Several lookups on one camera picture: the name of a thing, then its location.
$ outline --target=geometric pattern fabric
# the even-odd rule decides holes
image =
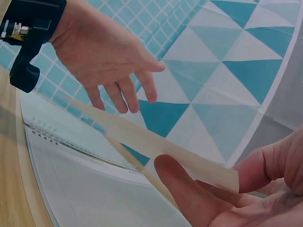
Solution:
[[[167,69],[155,76],[157,103],[146,102],[139,90],[138,119],[224,165],[275,81],[300,8],[298,0],[208,1],[163,57]]]

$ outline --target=notebook page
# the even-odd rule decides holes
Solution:
[[[144,176],[57,146],[29,128],[27,138],[59,226],[190,226]]]
[[[49,103],[44,98],[31,92],[20,92],[21,109],[24,121],[30,124],[33,119],[41,127],[56,129],[60,139],[85,148],[95,156],[108,159],[118,165],[135,170],[96,129],[76,119],[71,114]]]

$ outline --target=wooden table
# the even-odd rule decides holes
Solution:
[[[31,165],[19,91],[1,66],[0,226],[53,227]]]

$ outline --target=teal triangle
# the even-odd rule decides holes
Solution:
[[[150,104],[143,100],[139,100],[139,103],[147,129],[162,137],[167,137],[189,106],[189,104],[161,102]]]
[[[219,9],[226,13],[231,19],[233,19],[242,28],[250,19],[256,4],[232,2],[232,1],[212,1]]]
[[[242,32],[241,29],[223,27],[192,26],[191,29],[220,60],[225,57]]]
[[[269,9],[293,25],[296,25],[301,6],[300,3],[272,3],[262,5],[262,7]]]
[[[250,127],[257,107],[246,105],[193,105],[225,161]]]
[[[122,144],[123,147],[128,150],[143,166],[145,166],[150,158],[138,153],[137,151],[131,149],[130,147],[126,146],[125,144]]]
[[[293,37],[294,27],[257,27],[246,31],[284,57]]]
[[[216,70],[219,62],[165,61],[190,102]]]
[[[282,60],[224,61],[223,63],[262,104],[276,78]]]

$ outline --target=paper strip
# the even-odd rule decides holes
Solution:
[[[237,171],[192,153],[127,119],[85,105],[74,99],[66,97],[65,99],[99,123],[107,130],[108,135],[120,143],[149,158],[155,158],[161,154],[170,155],[184,167],[192,178],[232,193],[239,193]]]

